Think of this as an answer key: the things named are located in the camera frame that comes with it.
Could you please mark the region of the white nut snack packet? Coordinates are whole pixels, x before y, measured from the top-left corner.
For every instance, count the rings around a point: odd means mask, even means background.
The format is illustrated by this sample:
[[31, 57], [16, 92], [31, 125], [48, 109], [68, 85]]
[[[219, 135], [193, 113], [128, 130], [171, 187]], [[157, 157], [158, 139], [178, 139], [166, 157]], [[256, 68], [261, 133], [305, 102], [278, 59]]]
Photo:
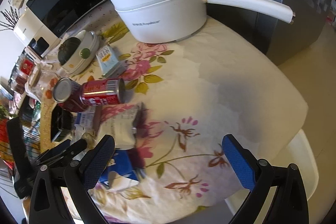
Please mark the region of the white nut snack packet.
[[115, 148], [129, 150], [135, 147], [137, 127], [143, 116], [144, 104], [114, 105], [102, 109], [97, 141], [105, 135], [113, 137]]

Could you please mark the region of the glass jar with tomatoes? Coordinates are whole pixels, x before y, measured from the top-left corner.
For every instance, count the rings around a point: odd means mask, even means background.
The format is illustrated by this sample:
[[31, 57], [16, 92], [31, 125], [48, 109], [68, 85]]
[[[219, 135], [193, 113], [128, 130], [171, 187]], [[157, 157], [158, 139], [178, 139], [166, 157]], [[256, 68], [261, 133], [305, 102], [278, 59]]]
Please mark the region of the glass jar with tomatoes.
[[43, 100], [51, 100], [54, 86], [59, 79], [60, 77], [56, 73], [43, 70], [35, 65], [25, 83], [25, 91], [28, 96], [38, 100], [40, 103]]

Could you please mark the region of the white electric cooking pot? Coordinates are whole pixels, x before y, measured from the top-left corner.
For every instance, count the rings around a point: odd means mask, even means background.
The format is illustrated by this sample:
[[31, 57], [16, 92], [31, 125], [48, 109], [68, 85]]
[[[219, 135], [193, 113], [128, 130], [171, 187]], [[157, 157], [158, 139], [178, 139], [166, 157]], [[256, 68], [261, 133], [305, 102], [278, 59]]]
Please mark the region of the white electric cooking pot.
[[237, 7], [271, 16], [286, 23], [295, 13], [273, 0], [110, 0], [127, 28], [139, 42], [148, 44], [182, 40], [207, 21], [206, 5]]

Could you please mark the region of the red label jar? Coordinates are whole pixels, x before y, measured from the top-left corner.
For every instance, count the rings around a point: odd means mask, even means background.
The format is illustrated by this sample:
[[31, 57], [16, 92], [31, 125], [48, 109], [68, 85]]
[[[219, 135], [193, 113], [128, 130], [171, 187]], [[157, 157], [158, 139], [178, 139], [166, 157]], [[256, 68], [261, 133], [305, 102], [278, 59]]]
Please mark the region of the red label jar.
[[30, 76], [34, 69], [34, 66], [35, 64], [33, 61], [31, 61], [30, 59], [24, 58], [21, 62], [19, 69], [25, 75]]

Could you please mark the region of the red milk drink can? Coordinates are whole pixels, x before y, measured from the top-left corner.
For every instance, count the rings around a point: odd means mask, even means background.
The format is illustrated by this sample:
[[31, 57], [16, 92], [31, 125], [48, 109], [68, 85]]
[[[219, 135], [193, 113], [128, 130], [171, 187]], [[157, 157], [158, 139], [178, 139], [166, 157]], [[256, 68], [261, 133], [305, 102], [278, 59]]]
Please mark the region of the red milk drink can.
[[81, 101], [88, 106], [119, 105], [125, 103], [123, 79], [103, 79], [84, 83]]

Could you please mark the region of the light blue small carton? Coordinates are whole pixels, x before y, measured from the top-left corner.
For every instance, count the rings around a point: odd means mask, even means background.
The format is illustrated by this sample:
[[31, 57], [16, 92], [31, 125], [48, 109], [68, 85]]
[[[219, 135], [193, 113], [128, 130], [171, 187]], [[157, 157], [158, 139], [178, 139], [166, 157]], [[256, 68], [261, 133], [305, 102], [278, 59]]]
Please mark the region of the light blue small carton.
[[126, 71], [126, 67], [118, 60], [113, 48], [106, 44], [96, 52], [102, 77], [117, 78]]

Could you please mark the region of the floral tablecloth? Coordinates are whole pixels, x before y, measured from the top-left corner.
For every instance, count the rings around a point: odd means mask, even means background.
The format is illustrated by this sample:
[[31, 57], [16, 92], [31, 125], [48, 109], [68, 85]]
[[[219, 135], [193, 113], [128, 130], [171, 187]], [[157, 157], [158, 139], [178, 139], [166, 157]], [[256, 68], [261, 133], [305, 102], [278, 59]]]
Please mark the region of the floral tablecloth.
[[126, 66], [126, 101], [105, 106], [102, 120], [143, 107], [131, 151], [139, 184], [90, 190], [109, 222], [169, 223], [222, 202], [241, 188], [221, 148], [224, 135], [256, 158], [273, 160], [303, 127], [308, 106], [299, 91], [213, 18], [179, 42], [145, 44], [105, 2], [65, 36], [81, 30], [95, 31]]

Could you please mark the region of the white water dispenser appliance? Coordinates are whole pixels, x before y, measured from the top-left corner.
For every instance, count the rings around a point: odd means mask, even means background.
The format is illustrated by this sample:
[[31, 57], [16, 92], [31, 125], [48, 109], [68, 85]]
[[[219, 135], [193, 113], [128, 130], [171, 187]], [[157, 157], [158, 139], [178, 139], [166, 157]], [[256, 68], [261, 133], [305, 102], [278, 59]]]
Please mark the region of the white water dispenser appliance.
[[29, 8], [17, 21], [14, 34], [25, 46], [25, 52], [38, 63], [60, 43], [60, 39]]

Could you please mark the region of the black plastic food tray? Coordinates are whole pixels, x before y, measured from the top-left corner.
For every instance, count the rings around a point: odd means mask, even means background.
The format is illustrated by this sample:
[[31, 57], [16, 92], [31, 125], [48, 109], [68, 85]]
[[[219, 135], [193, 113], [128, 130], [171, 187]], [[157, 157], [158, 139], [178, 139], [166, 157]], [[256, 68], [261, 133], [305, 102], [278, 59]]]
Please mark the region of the black plastic food tray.
[[51, 115], [50, 141], [62, 141], [72, 130], [73, 115], [56, 105]]

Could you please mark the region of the blue barcode carton box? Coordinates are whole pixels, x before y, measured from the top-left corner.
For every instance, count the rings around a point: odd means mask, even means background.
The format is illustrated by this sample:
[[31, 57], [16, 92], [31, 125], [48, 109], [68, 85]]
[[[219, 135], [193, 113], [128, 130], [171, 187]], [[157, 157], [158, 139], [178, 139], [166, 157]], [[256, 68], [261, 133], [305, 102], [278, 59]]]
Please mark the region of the blue barcode carton box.
[[100, 176], [99, 183], [106, 189], [121, 192], [137, 186], [145, 178], [144, 161], [138, 150], [117, 149]]

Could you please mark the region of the stacked white floral bowls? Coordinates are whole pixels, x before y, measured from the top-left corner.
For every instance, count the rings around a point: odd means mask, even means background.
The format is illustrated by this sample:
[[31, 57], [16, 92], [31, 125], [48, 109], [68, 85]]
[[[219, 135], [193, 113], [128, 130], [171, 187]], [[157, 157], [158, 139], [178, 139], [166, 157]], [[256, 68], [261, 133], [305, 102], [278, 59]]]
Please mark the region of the stacked white floral bowls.
[[96, 32], [82, 30], [59, 47], [58, 61], [68, 75], [80, 74], [96, 57], [100, 39]]

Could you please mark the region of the green ceramic spoon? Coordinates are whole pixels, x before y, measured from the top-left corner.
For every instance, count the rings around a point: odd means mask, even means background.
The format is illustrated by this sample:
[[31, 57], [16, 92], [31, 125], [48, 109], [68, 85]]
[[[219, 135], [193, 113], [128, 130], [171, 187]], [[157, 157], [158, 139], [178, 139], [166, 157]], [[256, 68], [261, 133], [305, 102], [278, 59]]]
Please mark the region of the green ceramic spoon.
[[88, 59], [91, 55], [91, 51], [89, 48], [83, 48], [81, 51], [80, 51], [80, 57], [82, 59]]

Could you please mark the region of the dark green pumpkin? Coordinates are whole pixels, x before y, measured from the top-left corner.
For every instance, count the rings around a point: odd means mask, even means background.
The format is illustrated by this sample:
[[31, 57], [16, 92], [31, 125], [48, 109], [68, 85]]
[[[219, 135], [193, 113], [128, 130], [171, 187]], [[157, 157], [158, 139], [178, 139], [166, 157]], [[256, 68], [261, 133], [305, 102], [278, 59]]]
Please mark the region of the dark green pumpkin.
[[76, 37], [70, 37], [60, 45], [58, 50], [58, 61], [60, 65], [64, 65], [71, 56], [75, 53], [78, 46], [80, 45], [81, 40]]

